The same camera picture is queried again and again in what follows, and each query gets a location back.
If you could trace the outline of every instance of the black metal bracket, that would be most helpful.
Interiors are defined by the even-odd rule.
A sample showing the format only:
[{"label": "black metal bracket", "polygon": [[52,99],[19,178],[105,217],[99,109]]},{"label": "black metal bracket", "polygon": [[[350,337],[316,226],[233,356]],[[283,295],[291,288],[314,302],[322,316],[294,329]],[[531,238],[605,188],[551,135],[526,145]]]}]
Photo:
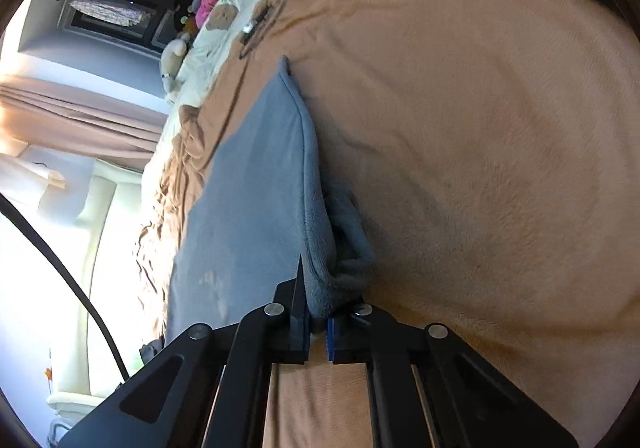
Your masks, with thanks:
[{"label": "black metal bracket", "polygon": [[375,448],[573,448],[571,434],[451,329],[367,303],[329,320],[334,364],[364,363]]},{"label": "black metal bracket", "polygon": [[[240,323],[192,325],[60,448],[260,448],[273,364],[308,360],[302,264]],[[358,303],[328,321],[334,364],[367,365],[375,448],[573,448],[574,438],[450,329]]]}]

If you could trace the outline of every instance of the bed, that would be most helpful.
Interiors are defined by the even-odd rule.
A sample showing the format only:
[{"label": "bed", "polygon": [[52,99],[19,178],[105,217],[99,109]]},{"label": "bed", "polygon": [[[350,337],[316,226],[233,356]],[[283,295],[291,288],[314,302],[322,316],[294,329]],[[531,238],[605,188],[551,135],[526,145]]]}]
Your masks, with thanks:
[{"label": "bed", "polygon": [[[150,279],[150,273],[162,270],[164,277],[170,271],[173,257],[178,243],[165,238],[162,240],[157,233],[159,217],[158,190],[164,166],[173,150],[172,141],[180,131],[180,108],[184,106],[199,107],[209,94],[215,83],[221,66],[228,57],[233,41],[238,37],[242,28],[252,19],[256,4],[262,0],[220,0],[238,9],[238,14],[227,30],[207,30],[203,27],[196,36],[193,46],[188,51],[180,70],[176,76],[177,87],[167,94],[166,100],[172,104],[172,110],[167,117],[156,151],[145,167],[142,176],[142,205],[141,217],[143,234],[138,244],[137,261],[140,266],[143,290],[140,300],[145,309],[145,325],[143,335],[150,342],[162,335],[164,325],[162,288],[156,287],[155,280]],[[154,235],[157,240],[145,240]]]},{"label": "bed", "polygon": [[[284,54],[376,253],[367,299],[447,323],[593,447],[640,378],[632,31],[593,0],[273,1],[245,59],[230,40],[205,65],[206,100],[145,171],[142,263],[170,271],[218,146]],[[166,315],[168,280],[150,283]],[[322,354],[278,369],[267,446],[370,446],[362,369]]]},{"label": "bed", "polygon": [[167,117],[158,147],[142,176],[143,199],[149,201],[158,189],[162,168],[171,152],[171,141],[178,134],[178,111],[183,105],[198,107],[209,93],[220,67],[225,62],[233,40],[251,20],[255,5],[261,0],[225,0],[238,9],[228,30],[203,28],[194,39],[176,76],[177,88],[167,94],[172,110]]}]

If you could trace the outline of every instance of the white chair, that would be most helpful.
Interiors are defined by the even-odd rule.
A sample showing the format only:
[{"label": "white chair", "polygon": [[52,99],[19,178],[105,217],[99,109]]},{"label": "white chair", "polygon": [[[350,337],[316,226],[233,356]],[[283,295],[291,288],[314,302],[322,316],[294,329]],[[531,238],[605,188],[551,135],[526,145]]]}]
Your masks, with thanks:
[{"label": "white chair", "polygon": [[[140,231],[140,174],[97,161],[76,227],[88,233],[82,272],[74,274],[106,323],[130,374],[142,367],[138,332],[138,269],[133,256]],[[122,378],[94,321],[68,292],[57,304],[51,346],[52,409],[70,424],[110,395]]]}]

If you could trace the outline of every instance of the white bedsheet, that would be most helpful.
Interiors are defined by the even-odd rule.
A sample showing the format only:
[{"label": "white bedsheet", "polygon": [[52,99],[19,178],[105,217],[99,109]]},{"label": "white bedsheet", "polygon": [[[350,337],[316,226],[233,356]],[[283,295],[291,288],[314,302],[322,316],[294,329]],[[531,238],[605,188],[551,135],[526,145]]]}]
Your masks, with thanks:
[{"label": "white bedsheet", "polygon": [[172,151],[172,140],[180,131],[178,109],[188,104],[200,106],[210,91],[220,67],[226,61],[231,43],[251,21],[260,0],[227,0],[238,8],[238,15],[228,30],[207,30],[204,26],[193,42],[176,76],[177,90],[167,96],[174,106],[162,129],[156,151],[142,176],[142,216],[151,209],[158,191],[159,179]]}]

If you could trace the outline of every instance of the silver screw head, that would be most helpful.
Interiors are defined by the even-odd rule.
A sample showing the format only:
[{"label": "silver screw head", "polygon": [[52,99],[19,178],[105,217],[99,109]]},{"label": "silver screw head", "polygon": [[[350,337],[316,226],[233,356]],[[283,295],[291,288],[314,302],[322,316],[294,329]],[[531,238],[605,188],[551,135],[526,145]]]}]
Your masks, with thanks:
[{"label": "silver screw head", "polygon": [[431,338],[436,338],[437,340],[441,340],[447,337],[449,331],[444,325],[440,325],[439,323],[434,323],[431,327],[429,327],[429,335]]},{"label": "silver screw head", "polygon": [[373,312],[373,307],[368,303],[359,303],[353,309],[356,316],[369,316]]},{"label": "silver screw head", "polygon": [[281,303],[270,303],[267,307],[264,308],[264,313],[267,316],[280,316],[284,313],[284,305]]},{"label": "silver screw head", "polygon": [[196,323],[189,328],[189,337],[192,340],[201,340],[209,336],[211,332],[211,327],[205,325],[204,323]]}]

